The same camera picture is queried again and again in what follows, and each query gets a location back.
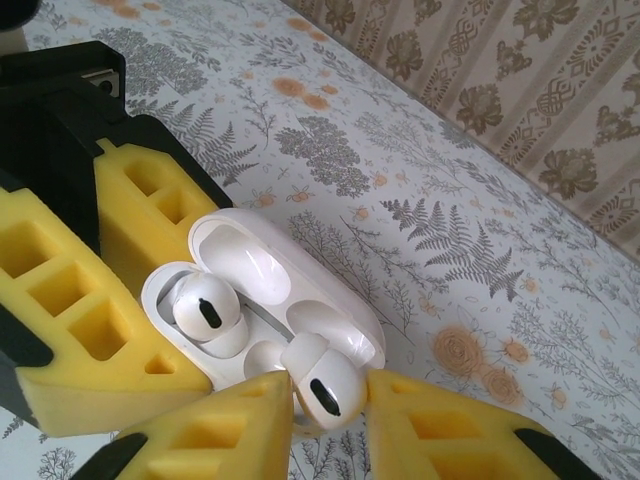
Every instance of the white earbud case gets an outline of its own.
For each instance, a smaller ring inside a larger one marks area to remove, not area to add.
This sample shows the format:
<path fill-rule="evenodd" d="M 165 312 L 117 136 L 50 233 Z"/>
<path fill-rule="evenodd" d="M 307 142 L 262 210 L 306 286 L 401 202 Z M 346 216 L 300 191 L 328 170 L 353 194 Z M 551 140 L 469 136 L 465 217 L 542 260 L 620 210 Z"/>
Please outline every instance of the white earbud case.
<path fill-rule="evenodd" d="M 266 218 L 250 210 L 218 210 L 193 224 L 188 241 L 194 263 L 158 268 L 146 280 L 140 301 L 156 329 L 211 378 L 215 390 L 283 370 L 280 355 L 288 342 L 278 331 L 282 329 L 288 337 L 301 332 L 322 335 L 357 368 L 384 368 L 385 338 L 371 308 Z M 206 342 L 182 334 L 160 302 L 177 280 L 193 272 L 226 280 L 241 303 L 246 297 L 281 325 L 273 328 L 243 305 L 248 341 L 246 333 L 237 338 L 247 341 L 245 348 L 232 358 L 213 357 Z M 299 437 L 323 433 L 304 418 L 297 401 L 295 420 Z"/>

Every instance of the yellow foam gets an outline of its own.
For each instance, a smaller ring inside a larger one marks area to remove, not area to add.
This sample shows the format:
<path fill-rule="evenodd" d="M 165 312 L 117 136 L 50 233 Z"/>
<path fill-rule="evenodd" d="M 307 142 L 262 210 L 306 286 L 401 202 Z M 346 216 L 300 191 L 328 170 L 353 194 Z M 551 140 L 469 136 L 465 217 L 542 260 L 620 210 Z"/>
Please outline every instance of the yellow foam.
<path fill-rule="evenodd" d="M 138 295 L 149 274 L 174 261 L 193 261 L 187 235 L 218 210 L 173 158 L 137 145 L 98 142 L 94 161 L 102 259 Z"/>
<path fill-rule="evenodd" d="M 46 367 L 16 369 L 42 431 L 120 430 L 211 391 L 118 277 L 30 190 L 0 189 L 0 211 L 0 303 L 55 355 Z"/>
<path fill-rule="evenodd" d="M 289 374 L 267 373 L 121 432 L 148 440 L 118 480 L 284 479 L 292 422 Z"/>
<path fill-rule="evenodd" d="M 368 374 L 376 480 L 545 480 L 556 476 L 513 433 L 537 423 L 388 370 Z"/>

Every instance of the table surface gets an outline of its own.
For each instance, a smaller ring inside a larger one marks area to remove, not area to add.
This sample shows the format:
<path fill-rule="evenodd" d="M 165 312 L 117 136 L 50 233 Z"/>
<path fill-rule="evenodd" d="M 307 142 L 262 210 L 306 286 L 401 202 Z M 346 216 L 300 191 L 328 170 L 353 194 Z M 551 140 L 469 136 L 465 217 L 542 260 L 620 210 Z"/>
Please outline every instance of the table surface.
<path fill-rule="evenodd" d="M 358 291 L 388 368 L 640 477 L 640 267 L 284 4 L 48 1 L 26 34 L 123 53 L 130 113 Z M 21 480 L 68 479 L 111 438 L 47 438 L 6 411 L 0 430 Z M 363 430 L 295 446 L 290 478 L 371 478 Z"/>

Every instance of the white earbud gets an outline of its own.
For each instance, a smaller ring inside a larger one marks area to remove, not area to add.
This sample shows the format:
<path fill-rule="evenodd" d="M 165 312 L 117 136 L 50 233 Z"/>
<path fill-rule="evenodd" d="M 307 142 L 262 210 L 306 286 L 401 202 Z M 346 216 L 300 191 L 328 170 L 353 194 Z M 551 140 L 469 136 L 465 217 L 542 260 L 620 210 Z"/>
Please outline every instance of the white earbud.
<path fill-rule="evenodd" d="M 329 341 L 315 333 L 299 333 L 280 356 L 293 380 L 305 413 L 324 430 L 344 427 L 367 402 L 364 373 Z"/>
<path fill-rule="evenodd" d="M 249 340 L 235 290 L 209 273 L 180 278 L 159 302 L 158 311 L 170 311 L 182 333 L 217 358 L 234 357 Z"/>

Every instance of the rose print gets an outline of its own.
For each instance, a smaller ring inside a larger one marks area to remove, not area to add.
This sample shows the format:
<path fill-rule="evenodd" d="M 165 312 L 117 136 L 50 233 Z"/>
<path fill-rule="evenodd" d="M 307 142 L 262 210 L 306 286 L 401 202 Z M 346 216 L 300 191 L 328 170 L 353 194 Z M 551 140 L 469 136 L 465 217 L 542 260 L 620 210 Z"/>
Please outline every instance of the rose print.
<path fill-rule="evenodd" d="M 470 377 L 484 363 L 484 352 L 471 331 L 447 327 L 435 337 L 433 353 L 451 375 Z"/>
<path fill-rule="evenodd" d="M 482 385 L 487 389 L 491 398 L 497 402 L 516 407 L 522 404 L 524 395 L 513 374 L 505 368 L 483 366 L 481 369 Z"/>
<path fill-rule="evenodd" d="M 287 77 L 278 77 L 274 79 L 273 87 L 278 93 L 287 97 L 299 97 L 305 92 L 305 88 L 302 83 L 298 80 Z"/>

